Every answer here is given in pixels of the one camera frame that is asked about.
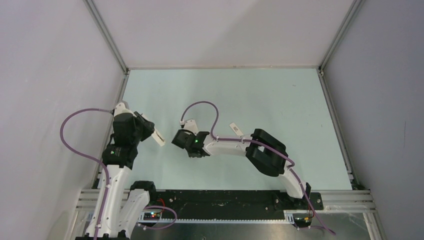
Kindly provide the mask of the white remote control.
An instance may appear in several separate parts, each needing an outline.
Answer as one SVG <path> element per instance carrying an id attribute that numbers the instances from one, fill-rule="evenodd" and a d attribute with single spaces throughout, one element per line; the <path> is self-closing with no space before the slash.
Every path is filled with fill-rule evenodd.
<path id="1" fill-rule="evenodd" d="M 141 114 L 144 118 L 146 118 L 147 120 L 149 120 L 145 114 Z M 163 147 L 166 143 L 164 137 L 161 135 L 161 133 L 157 130 L 156 125 L 154 127 L 154 133 L 150 136 L 152 137 L 156 143 L 160 146 Z"/>

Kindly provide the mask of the white battery cover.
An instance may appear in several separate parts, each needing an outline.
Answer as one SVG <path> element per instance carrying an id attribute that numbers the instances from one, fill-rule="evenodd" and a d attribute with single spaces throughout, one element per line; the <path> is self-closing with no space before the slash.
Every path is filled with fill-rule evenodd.
<path id="1" fill-rule="evenodd" d="M 229 126 L 232 129 L 232 131 L 235 133 L 236 136 L 243 136 L 244 135 L 244 133 L 241 131 L 241 129 L 234 122 L 230 123 Z"/>

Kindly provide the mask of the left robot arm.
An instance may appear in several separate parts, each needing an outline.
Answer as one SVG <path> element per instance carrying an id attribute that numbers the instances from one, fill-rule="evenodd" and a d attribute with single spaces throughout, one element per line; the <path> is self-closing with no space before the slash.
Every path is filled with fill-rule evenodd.
<path id="1" fill-rule="evenodd" d="M 121 205 L 140 142 L 155 130 L 153 122 L 138 112 L 114 112 L 113 134 L 102 153 L 106 171 L 101 177 L 101 200 L 96 204 L 92 220 L 83 240 L 128 240 L 144 208 L 153 208 L 158 194 L 152 181 L 135 181 L 125 205 Z"/>

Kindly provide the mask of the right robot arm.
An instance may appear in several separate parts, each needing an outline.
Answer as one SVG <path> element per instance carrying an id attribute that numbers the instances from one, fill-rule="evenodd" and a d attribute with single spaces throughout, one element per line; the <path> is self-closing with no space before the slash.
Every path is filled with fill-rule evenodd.
<path id="1" fill-rule="evenodd" d="M 190 158 L 216 155 L 245 157 L 263 175 L 277 178 L 285 187 L 289 202 L 296 209 L 312 211 L 311 186 L 296 173 L 287 147 L 263 129 L 237 137 L 214 135 L 209 131 L 179 129 L 172 144 L 185 150 Z"/>

